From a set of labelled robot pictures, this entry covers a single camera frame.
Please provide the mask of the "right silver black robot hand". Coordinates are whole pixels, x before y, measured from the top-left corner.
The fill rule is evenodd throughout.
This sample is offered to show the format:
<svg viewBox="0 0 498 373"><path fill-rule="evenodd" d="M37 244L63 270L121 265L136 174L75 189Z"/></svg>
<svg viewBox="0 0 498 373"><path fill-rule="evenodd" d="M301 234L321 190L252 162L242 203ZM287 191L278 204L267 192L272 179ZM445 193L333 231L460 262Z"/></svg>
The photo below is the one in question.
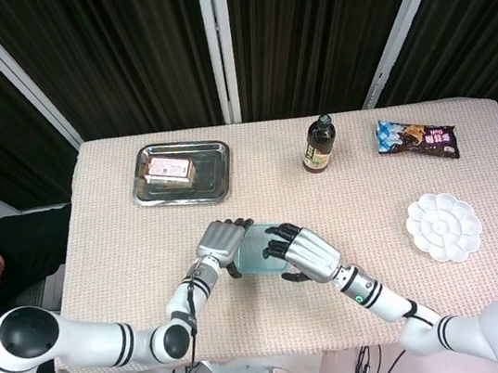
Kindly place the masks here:
<svg viewBox="0 0 498 373"><path fill-rule="evenodd" d="M284 260L300 271L287 274L291 281L328 283L337 275L341 267L339 251L308 228L286 223L268 226L265 234L275 238L262 250L263 257Z"/></svg>

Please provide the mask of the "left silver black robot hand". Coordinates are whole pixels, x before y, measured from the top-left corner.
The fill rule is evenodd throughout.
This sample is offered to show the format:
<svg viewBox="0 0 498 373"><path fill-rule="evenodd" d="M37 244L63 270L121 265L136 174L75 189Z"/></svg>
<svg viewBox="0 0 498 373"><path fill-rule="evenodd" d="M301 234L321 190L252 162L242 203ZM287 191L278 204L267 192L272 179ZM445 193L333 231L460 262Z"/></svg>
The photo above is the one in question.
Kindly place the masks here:
<svg viewBox="0 0 498 373"><path fill-rule="evenodd" d="M241 278L243 275L236 268L235 258L241 241L252 224L251 218L229 218L211 222L197 245L197 257L210 256L216 259L221 268L227 270L232 279Z"/></svg>

